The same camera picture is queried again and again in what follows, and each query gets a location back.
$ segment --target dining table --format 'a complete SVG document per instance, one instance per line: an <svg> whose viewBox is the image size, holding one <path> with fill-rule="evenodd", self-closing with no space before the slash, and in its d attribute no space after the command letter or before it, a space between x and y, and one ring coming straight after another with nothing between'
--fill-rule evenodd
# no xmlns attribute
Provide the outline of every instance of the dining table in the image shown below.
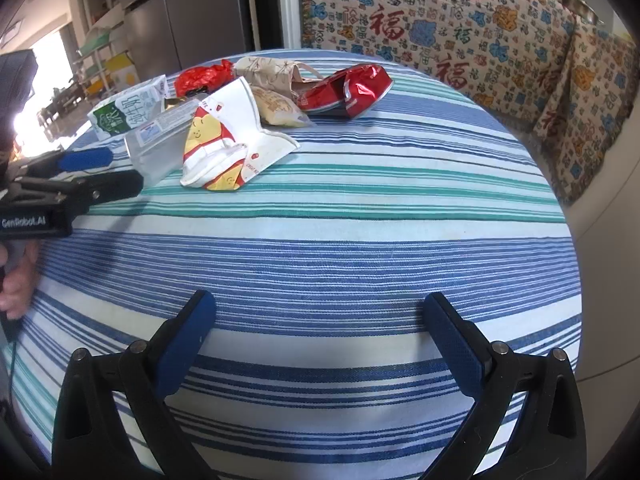
<svg viewBox="0 0 640 480"><path fill-rule="evenodd" d="M422 323L418 304L434 291L489 341L536 355L561 347L575 368L574 244L524 146L412 68L331 50L259 55L324 76L376 62L394 84L357 118L280 128L300 147L238 190L182 187L174 171L43 244L33 304L4 357L15 357L13 398L48 460L72 352L148 340L198 289L216 300L215 326L165 402L225 479L418 478L473 403ZM122 137L89 144L111 148L113 171L130 168ZM500 458L524 395L480 469ZM137 456L158 468L126 397L114 399Z"/></svg>

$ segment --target crumpled paper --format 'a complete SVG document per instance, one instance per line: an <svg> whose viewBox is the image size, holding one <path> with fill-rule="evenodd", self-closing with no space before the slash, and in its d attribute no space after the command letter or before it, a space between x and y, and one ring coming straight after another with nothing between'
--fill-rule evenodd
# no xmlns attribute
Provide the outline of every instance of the crumpled paper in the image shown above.
<svg viewBox="0 0 640 480"><path fill-rule="evenodd" d="M260 126L244 77L200 102L184 145L180 183L210 191L234 190L300 145Z"/></svg>

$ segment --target label on plastic container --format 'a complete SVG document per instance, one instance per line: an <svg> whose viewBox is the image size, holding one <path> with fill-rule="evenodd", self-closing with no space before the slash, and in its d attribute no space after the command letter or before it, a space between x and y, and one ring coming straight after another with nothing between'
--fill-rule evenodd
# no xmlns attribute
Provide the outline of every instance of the label on plastic container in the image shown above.
<svg viewBox="0 0 640 480"><path fill-rule="evenodd" d="M170 130L190 122L199 104L200 102L197 99L182 103L161 113L149 124L137 129L136 139L140 148L153 143Z"/></svg>

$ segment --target yellow food wrapper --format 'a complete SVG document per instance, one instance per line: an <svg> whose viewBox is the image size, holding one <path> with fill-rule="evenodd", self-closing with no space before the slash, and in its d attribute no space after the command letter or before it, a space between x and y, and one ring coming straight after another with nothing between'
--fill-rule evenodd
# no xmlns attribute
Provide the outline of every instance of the yellow food wrapper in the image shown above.
<svg viewBox="0 0 640 480"><path fill-rule="evenodd" d="M258 105L260 118L267 124L291 128L313 125L306 114L284 95L259 86L251 86L251 92Z"/></svg>
<svg viewBox="0 0 640 480"><path fill-rule="evenodd" d="M184 145L180 183L211 191L238 189L300 145L260 126L243 77L200 102Z"/></svg>

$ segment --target human hand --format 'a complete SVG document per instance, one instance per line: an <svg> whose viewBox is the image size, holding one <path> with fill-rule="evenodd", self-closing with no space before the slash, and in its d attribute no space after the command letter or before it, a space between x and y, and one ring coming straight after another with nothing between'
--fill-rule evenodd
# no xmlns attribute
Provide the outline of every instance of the human hand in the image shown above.
<svg viewBox="0 0 640 480"><path fill-rule="evenodd" d="M18 319L27 313L33 291L40 278L36 271L39 251L40 242L28 240L20 263L2 280L0 311L6 313L7 319ZM0 266L4 266L7 258L6 247L0 244Z"/></svg>

